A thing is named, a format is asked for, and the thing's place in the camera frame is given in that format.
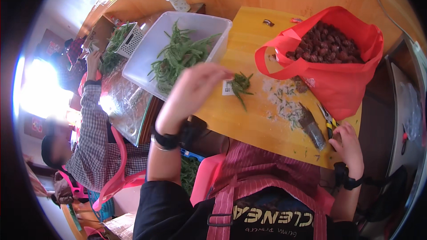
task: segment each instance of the watch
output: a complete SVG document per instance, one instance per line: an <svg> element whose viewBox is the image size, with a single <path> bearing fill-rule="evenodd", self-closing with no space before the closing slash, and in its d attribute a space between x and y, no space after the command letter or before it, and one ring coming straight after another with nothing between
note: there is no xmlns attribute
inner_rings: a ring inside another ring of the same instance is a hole
<svg viewBox="0 0 427 240"><path fill-rule="evenodd" d="M164 151L173 150L179 146L179 144L181 142L181 134L179 132L176 135L165 134L163 136L160 133L158 133L153 126L152 127L151 141L157 142L162 147L161 149Z"/></svg>
<svg viewBox="0 0 427 240"><path fill-rule="evenodd" d="M334 164L335 169L335 186L343 185L346 190L353 190L363 183L363 176L359 179L353 179L348 176L348 168L344 162L337 162Z"/></svg>

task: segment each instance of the strap buckle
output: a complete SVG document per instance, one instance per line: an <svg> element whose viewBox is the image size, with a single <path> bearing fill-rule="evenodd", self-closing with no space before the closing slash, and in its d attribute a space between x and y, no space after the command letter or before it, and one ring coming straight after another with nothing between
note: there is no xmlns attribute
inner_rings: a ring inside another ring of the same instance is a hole
<svg viewBox="0 0 427 240"><path fill-rule="evenodd" d="M210 223L210 219L213 216L230 216L230 223ZM209 214L207 216L207 225L209 226L215 226L215 227L224 227L224 226L232 226L233 225L233 218L231 214Z"/></svg>

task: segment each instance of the black shirt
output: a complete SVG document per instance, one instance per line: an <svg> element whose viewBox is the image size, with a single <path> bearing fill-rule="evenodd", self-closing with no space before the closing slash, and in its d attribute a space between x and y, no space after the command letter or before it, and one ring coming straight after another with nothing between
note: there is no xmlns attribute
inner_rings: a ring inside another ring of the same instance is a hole
<svg viewBox="0 0 427 240"><path fill-rule="evenodd" d="M168 181L146 182L134 225L134 240L206 239L215 199L191 205L185 190ZM234 202L230 239L313 239L313 212L285 190L267 187ZM357 239L352 222L327 216L328 239Z"/></svg>

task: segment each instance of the bag handle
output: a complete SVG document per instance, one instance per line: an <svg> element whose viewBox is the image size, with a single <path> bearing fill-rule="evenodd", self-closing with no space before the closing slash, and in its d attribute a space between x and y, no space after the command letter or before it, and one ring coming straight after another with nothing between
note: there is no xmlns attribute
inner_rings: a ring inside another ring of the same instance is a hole
<svg viewBox="0 0 427 240"><path fill-rule="evenodd" d="M275 37L273 40L268 41L262 47L255 51L255 64L260 73L277 79L277 80L286 80L297 75L303 74L308 69L308 63L302 58L292 61L289 65L284 66L284 68L278 72L270 73L267 69L265 62L265 51L267 47L274 47L276 52L280 54L285 54L286 50L282 49L283 46L286 46L286 49L295 50L296 47L301 42L301 38L296 34L292 29L289 29L283 32L283 35Z"/></svg>

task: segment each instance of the red plaid shirt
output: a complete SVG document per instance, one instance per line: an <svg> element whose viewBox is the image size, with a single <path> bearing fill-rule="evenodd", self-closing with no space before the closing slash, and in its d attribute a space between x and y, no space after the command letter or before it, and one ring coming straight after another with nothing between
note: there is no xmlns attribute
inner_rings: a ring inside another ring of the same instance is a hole
<svg viewBox="0 0 427 240"><path fill-rule="evenodd" d="M76 64L77 58L82 54L82 45L84 42L85 40L82 38L77 38L71 42L67 56L72 65Z"/></svg>

